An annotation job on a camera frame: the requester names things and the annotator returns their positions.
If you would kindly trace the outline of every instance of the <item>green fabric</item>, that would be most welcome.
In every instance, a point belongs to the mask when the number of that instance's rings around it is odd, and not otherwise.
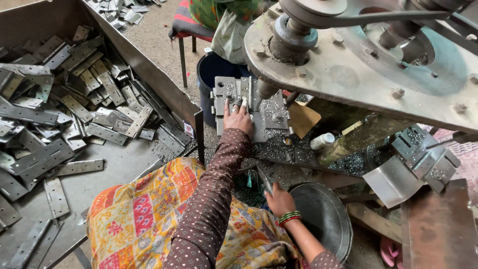
[[[217,3],[215,0],[189,0],[189,12],[195,22],[216,30],[226,8],[236,14],[238,19],[249,21],[258,4],[259,0],[234,0],[227,3]]]

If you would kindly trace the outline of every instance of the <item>woman's right hand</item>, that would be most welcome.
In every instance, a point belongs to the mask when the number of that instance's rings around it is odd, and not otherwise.
[[[272,210],[272,213],[277,217],[282,217],[285,213],[295,211],[295,203],[292,195],[281,189],[279,183],[272,184],[272,196],[268,191],[265,191],[267,205]]]

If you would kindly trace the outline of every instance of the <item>woman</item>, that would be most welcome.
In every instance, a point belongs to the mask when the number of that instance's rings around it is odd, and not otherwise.
[[[93,268],[341,268],[279,184],[266,199],[285,229],[267,211],[231,196],[252,124],[245,106],[230,112],[225,103],[224,133],[207,169],[178,158],[94,199],[87,220]]]

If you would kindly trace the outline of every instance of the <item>wooden plank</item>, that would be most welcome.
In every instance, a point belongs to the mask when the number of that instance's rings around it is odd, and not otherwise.
[[[402,227],[377,215],[361,203],[347,204],[347,213],[373,231],[402,243]]]

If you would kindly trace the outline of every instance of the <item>red bangle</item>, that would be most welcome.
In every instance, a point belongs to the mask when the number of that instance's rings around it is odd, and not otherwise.
[[[283,221],[281,224],[279,224],[279,227],[283,228],[284,223],[288,222],[289,220],[299,219],[299,218],[300,218],[300,216],[295,216],[295,217],[288,218],[285,221]]]

